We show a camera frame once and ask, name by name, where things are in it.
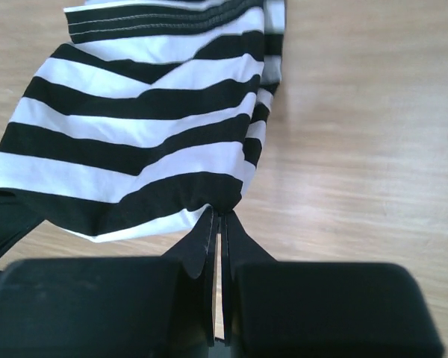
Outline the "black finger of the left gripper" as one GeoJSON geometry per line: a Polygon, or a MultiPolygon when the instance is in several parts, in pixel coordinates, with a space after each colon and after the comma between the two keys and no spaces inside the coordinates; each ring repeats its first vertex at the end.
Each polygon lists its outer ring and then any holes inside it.
{"type": "Polygon", "coordinates": [[[0,258],[43,221],[15,195],[0,191],[0,258]]]}

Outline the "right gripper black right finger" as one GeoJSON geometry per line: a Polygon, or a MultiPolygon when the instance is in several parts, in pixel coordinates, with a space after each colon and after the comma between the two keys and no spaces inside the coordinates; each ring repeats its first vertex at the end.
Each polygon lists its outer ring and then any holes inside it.
{"type": "Polygon", "coordinates": [[[233,357],[442,357],[410,272],[394,263],[279,261],[220,219],[224,342],[233,357]]]}

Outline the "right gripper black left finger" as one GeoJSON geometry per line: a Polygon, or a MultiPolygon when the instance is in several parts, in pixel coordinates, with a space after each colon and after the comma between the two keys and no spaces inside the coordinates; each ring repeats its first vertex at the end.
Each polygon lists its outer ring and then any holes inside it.
{"type": "Polygon", "coordinates": [[[0,277],[0,357],[206,357],[218,215],[159,257],[15,262],[0,277]]]}

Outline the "black white striped garment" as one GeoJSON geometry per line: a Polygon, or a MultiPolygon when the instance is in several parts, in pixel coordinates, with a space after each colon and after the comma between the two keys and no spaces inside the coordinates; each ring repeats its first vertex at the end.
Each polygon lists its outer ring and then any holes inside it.
{"type": "Polygon", "coordinates": [[[110,242],[241,200],[281,82],[284,1],[87,1],[0,142],[0,191],[110,242]]]}

